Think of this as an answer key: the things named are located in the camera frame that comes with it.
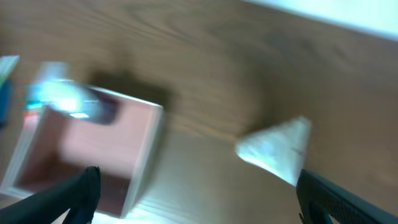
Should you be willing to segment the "white patterned cream tube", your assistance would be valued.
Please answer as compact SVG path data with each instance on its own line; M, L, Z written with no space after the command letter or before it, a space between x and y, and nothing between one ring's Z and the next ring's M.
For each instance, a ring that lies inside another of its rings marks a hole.
M237 155L292 186L296 186L304 166L312 122L299 116L240 139Z

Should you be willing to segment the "clear pump soap bottle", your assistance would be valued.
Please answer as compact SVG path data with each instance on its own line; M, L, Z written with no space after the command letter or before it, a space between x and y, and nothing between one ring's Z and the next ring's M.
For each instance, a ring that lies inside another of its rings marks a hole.
M40 111L44 106L75 119L111 124L119 103L89 85L68 78L65 62L43 62L36 80L29 85L25 108Z

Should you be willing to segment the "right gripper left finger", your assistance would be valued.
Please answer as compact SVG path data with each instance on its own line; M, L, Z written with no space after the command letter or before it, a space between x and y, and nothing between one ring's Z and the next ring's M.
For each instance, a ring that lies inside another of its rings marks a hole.
M52 223L67 212L64 223L91 223L101 197L101 171L87 167L47 190L1 209L1 223Z

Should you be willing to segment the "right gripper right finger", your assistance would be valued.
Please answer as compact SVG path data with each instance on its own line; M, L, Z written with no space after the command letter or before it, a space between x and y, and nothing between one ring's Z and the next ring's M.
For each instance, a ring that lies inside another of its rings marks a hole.
M303 224L390 224L397 217L309 170L300 172L296 185Z

